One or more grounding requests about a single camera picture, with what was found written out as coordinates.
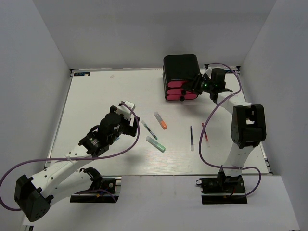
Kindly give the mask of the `pink bottom drawer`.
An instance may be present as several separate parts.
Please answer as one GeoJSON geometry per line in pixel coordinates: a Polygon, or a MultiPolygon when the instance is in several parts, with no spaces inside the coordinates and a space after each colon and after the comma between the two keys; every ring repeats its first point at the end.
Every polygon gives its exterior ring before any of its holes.
{"type": "Polygon", "coordinates": [[[166,100],[167,101],[186,101],[186,100],[194,100],[198,96],[196,94],[187,94],[187,95],[167,95],[166,100]]]}

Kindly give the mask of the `pink top drawer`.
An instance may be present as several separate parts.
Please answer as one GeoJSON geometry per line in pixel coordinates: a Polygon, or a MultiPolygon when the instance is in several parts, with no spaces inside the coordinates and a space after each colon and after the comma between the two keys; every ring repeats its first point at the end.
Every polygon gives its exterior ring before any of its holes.
{"type": "Polygon", "coordinates": [[[184,83],[187,83],[188,80],[179,80],[179,81],[170,81],[166,84],[168,88],[181,88],[184,83]]]}

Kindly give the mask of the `green gel pen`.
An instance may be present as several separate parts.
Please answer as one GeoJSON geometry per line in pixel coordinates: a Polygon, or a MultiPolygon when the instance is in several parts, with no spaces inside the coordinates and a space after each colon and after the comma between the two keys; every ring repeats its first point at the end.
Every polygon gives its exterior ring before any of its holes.
{"type": "Polygon", "coordinates": [[[158,140],[157,136],[153,133],[153,131],[148,127],[148,125],[143,120],[141,121],[141,123],[149,131],[149,133],[154,137],[154,139],[158,140]]]}

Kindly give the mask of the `black drawer cabinet shell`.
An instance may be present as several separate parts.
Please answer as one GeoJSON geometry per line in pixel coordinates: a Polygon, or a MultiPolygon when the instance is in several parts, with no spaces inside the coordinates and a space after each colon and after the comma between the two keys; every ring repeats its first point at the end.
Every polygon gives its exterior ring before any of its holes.
{"type": "Polygon", "coordinates": [[[163,58],[166,83],[190,80],[200,74],[197,56],[194,54],[167,55],[163,58]]]}

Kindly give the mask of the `green highlighter pen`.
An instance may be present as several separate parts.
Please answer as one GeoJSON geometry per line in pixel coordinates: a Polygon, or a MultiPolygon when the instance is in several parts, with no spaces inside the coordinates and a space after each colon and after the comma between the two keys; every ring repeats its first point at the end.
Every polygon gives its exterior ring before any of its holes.
{"type": "Polygon", "coordinates": [[[163,145],[161,145],[160,143],[158,143],[156,140],[152,139],[149,136],[146,137],[146,141],[149,142],[153,147],[155,147],[162,153],[166,150],[166,148],[163,145]]]}

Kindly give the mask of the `orange highlighter pen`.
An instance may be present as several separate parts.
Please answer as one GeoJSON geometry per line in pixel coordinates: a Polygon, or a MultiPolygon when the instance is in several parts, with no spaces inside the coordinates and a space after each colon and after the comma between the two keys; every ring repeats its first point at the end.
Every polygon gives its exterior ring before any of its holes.
{"type": "Polygon", "coordinates": [[[154,112],[154,116],[157,119],[160,126],[162,127],[162,129],[164,129],[164,130],[167,129],[167,125],[164,122],[164,120],[162,119],[162,117],[160,116],[160,114],[158,112],[154,112]]]}

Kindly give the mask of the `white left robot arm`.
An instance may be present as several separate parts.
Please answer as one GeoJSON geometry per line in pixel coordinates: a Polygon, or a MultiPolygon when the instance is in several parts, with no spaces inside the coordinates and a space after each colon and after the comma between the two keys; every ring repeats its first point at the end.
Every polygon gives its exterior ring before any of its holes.
{"type": "Polygon", "coordinates": [[[105,191],[102,176],[92,168],[84,168],[94,160],[106,159],[104,155],[120,137],[138,138],[140,118],[134,113],[135,104],[121,102],[111,106],[110,112],[82,138],[63,158],[39,173],[16,181],[14,200],[30,222],[41,219],[52,205],[77,192],[105,191]]]}

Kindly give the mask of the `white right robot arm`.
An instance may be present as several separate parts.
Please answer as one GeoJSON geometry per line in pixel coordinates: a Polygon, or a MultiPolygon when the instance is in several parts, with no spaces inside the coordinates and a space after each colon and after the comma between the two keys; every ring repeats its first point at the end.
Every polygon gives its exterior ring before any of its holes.
{"type": "Polygon", "coordinates": [[[219,107],[223,107],[232,115],[231,139],[232,147],[225,163],[216,166],[219,169],[217,185],[223,192],[230,191],[239,182],[242,170],[250,153],[266,138],[264,107],[250,104],[239,97],[239,91],[226,88],[226,71],[220,68],[211,70],[211,75],[197,74],[193,79],[182,84],[182,88],[200,95],[208,93],[216,107],[206,119],[202,134],[219,107]]]}

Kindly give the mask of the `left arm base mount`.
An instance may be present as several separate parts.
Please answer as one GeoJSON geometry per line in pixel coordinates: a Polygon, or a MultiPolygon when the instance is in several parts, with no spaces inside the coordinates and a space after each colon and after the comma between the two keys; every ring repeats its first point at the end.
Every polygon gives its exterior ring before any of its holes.
{"type": "Polygon", "coordinates": [[[73,194],[71,203],[115,204],[120,196],[122,177],[102,177],[87,192],[73,194]]]}

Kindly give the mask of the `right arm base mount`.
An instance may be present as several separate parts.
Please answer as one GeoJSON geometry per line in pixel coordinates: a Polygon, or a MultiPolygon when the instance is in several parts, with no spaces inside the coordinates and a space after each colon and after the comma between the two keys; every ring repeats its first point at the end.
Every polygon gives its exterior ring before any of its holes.
{"type": "Polygon", "coordinates": [[[201,188],[203,205],[247,204],[246,189],[242,177],[233,183],[222,183],[218,177],[200,178],[195,183],[201,188]]]}

